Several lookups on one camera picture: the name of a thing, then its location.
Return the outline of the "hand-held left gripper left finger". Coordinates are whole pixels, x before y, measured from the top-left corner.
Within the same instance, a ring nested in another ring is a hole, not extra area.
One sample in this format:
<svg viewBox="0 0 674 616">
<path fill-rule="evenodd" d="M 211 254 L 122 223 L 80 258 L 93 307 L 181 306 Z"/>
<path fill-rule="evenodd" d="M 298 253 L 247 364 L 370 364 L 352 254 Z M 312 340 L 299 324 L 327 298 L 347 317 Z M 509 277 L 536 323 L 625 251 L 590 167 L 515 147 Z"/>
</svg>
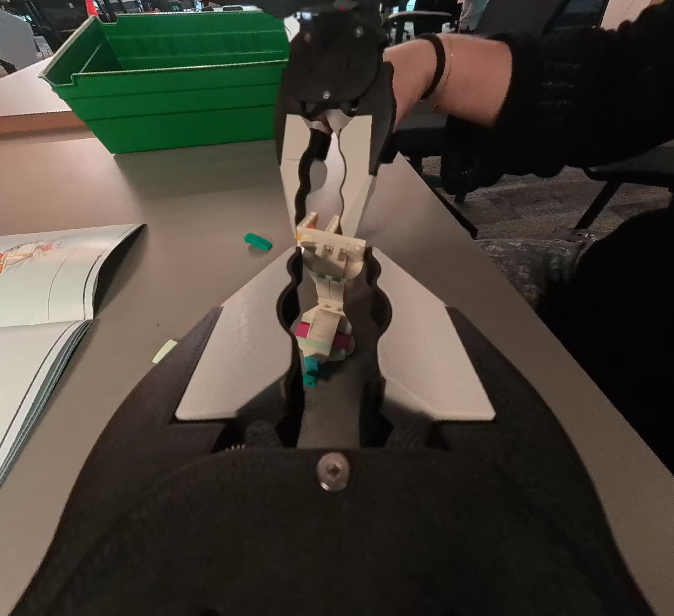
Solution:
<svg viewBox="0 0 674 616">
<path fill-rule="evenodd" d="M 297 446 L 305 390 L 291 326 L 302 274 L 301 251 L 286 250 L 222 304 L 176 420 L 223 420 L 240 433 L 264 421 L 283 446 Z"/>
</svg>

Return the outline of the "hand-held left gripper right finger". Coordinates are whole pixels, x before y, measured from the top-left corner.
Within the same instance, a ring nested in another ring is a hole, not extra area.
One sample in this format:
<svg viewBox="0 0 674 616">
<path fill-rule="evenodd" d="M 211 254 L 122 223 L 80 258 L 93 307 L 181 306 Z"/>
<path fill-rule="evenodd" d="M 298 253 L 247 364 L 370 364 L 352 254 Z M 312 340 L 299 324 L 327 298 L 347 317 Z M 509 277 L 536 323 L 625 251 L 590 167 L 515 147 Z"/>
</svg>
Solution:
<svg viewBox="0 0 674 616">
<path fill-rule="evenodd" d="M 425 437 L 434 425 L 493 421 L 445 302 L 380 249 L 367 252 L 365 279 L 377 337 L 361 395 L 361 446 L 383 446 L 396 429 Z"/>
</svg>

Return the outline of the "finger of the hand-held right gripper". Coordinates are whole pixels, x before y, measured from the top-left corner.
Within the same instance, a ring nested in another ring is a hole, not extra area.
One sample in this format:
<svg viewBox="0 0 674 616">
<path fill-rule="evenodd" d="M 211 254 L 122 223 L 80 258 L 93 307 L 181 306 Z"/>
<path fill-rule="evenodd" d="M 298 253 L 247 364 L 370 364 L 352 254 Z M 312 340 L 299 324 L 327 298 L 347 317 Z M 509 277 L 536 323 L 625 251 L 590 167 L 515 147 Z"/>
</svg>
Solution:
<svg viewBox="0 0 674 616">
<path fill-rule="evenodd" d="M 341 231 L 356 235 L 369 199 L 375 176 L 370 173 L 372 116 L 331 115 L 331 129 L 337 134 L 338 150 L 344 164 L 340 187 L 343 204 Z"/>
<path fill-rule="evenodd" d="M 316 162 L 325 162 L 331 140 L 331 132 L 321 119 L 309 120 L 297 114 L 284 118 L 284 128 L 278 136 L 278 161 L 294 237 L 307 215 L 311 169 Z"/>
</svg>

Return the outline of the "white orange lego arch piece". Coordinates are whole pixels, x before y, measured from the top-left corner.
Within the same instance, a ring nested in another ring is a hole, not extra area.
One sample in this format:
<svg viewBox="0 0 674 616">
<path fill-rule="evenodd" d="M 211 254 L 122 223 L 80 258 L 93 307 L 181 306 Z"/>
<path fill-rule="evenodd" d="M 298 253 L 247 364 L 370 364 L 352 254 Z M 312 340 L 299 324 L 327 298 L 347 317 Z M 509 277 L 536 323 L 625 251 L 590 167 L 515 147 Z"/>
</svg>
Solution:
<svg viewBox="0 0 674 616">
<path fill-rule="evenodd" d="M 324 230 L 318 228 L 319 214 L 310 211 L 297 225 L 297 246 L 306 247 L 307 244 L 329 244 L 337 235 L 341 234 L 341 216 L 335 215 Z"/>
</svg>

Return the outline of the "white lego unicorn model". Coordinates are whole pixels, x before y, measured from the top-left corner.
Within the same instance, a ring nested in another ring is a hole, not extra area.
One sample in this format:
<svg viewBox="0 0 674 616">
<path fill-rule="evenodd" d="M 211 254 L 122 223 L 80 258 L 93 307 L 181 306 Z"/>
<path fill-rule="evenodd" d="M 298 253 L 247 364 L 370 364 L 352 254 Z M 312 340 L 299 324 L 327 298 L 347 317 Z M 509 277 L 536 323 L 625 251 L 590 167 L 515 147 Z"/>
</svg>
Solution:
<svg viewBox="0 0 674 616">
<path fill-rule="evenodd" d="M 364 268 L 366 245 L 339 234 L 329 244 L 299 249 L 303 269 L 316 288 L 317 304 L 304 312 L 295 337 L 303 358 L 303 383 L 315 387 L 325 364 L 343 361 L 355 349 L 344 304 L 347 288 Z"/>
</svg>

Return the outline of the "person's right forearm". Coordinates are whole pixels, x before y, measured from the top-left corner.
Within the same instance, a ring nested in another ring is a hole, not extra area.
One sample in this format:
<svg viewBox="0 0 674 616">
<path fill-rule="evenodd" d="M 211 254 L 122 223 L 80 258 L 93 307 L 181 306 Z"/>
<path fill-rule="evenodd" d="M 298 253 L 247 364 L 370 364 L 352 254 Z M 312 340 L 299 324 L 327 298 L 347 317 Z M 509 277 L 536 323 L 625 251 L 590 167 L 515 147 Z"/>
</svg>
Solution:
<svg viewBox="0 0 674 616">
<path fill-rule="evenodd" d="M 673 0 L 614 30 L 464 41 L 495 46 L 509 66 L 487 119 L 448 111 L 440 182 L 449 195 L 504 175 L 613 164 L 673 139 Z"/>
</svg>

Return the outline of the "person's right hand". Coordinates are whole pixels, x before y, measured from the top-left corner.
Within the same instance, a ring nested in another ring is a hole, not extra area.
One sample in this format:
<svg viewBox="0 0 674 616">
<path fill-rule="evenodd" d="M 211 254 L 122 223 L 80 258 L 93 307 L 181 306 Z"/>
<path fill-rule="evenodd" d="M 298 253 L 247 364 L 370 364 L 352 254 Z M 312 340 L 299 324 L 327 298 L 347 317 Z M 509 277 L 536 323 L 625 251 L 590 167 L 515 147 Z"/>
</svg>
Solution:
<svg viewBox="0 0 674 616">
<path fill-rule="evenodd" d="M 435 48 L 428 39 L 413 39 L 388 47 L 383 59 L 394 69 L 392 89 L 396 101 L 396 130 L 431 85 L 437 65 Z"/>
</svg>

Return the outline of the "black wrist band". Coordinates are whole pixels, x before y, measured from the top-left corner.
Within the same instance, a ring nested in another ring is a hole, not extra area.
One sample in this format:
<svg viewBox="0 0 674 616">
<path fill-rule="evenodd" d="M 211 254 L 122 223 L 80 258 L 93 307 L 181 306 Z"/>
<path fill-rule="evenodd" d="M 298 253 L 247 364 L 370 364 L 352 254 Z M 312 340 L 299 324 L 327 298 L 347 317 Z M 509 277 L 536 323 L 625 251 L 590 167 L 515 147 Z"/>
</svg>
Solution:
<svg viewBox="0 0 674 616">
<path fill-rule="evenodd" d="M 431 97 L 434 94 L 438 85 L 443 79 L 443 75 L 445 73 L 445 68 L 447 65 L 447 54 L 445 52 L 443 39 L 436 33 L 422 33 L 417 37 L 417 40 L 423 40 L 430 43 L 433 46 L 435 53 L 434 75 L 431 78 L 431 82 L 429 83 L 428 88 L 421 96 L 421 101 L 426 101 L 429 97 Z"/>
</svg>

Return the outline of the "green plastic bin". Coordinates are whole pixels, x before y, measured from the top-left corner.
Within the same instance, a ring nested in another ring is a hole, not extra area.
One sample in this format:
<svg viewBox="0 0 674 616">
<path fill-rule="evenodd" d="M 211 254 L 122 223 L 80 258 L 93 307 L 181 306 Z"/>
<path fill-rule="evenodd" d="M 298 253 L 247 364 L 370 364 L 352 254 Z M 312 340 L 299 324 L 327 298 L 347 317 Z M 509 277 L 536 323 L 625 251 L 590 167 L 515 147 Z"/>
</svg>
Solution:
<svg viewBox="0 0 674 616">
<path fill-rule="evenodd" d="M 89 17 L 40 74 L 112 154 L 274 139 L 289 56 L 262 11 Z"/>
</svg>

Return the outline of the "open instruction booklet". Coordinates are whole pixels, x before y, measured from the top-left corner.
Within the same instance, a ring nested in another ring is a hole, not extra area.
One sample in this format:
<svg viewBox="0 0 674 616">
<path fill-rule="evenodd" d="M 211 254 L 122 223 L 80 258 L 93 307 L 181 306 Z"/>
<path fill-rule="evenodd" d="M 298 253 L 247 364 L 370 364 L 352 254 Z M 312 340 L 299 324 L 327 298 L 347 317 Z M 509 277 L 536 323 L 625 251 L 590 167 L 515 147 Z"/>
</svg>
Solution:
<svg viewBox="0 0 674 616">
<path fill-rule="evenodd" d="M 105 263 L 144 227 L 1 237 L 1 483 L 94 321 Z"/>
</svg>

